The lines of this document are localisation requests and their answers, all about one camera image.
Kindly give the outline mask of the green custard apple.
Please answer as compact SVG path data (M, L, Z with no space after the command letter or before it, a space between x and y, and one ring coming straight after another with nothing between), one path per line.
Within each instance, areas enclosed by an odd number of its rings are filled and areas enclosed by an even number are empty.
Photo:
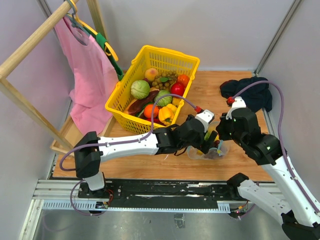
M204 136L204 140L205 140L205 141L207 141L207 140L210 138L211 133L212 133L212 131L208 131L208 132L205 134L205 136Z

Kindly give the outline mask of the clear zip top bag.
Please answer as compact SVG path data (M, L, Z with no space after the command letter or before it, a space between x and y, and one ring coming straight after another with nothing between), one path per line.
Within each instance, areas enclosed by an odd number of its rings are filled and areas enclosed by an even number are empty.
M216 130L218 126L218 121L213 121L207 131ZM217 147L211 148L208 153L202 153L200 150L189 146L186 150L187 155L190 159L194 160L217 160L225 157L229 152L229 145L225 143L223 140L219 139L219 135L217 134Z

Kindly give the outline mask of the orange fruit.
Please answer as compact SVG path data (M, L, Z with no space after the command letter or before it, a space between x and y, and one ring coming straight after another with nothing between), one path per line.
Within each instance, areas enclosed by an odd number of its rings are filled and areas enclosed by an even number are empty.
M158 117L159 114L159 108L158 106L155 106L153 104L148 104L143 111L144 116L147 119L150 119L151 117L153 117L154 119Z

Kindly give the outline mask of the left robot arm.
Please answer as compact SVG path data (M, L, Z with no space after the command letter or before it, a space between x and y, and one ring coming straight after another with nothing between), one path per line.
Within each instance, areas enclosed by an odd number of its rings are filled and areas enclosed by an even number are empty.
M76 176L86 181L91 194L101 198L107 193L101 163L136 155L177 155L189 146L207 151L210 142L205 135L214 118L212 112L205 110L196 116L188 115L182 125L125 137L99 137L95 131L88 132L74 147Z

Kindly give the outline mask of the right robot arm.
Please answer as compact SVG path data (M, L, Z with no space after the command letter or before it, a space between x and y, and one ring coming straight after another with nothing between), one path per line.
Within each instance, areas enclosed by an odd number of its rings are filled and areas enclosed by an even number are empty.
M232 200L246 199L263 209L279 222L291 240L318 240L320 203L290 165L288 155L281 149L280 140L261 132L256 114L244 107L230 110L222 114L216 130L221 140L233 140L250 159L261 166L285 199L275 197L240 172L227 180L227 196Z

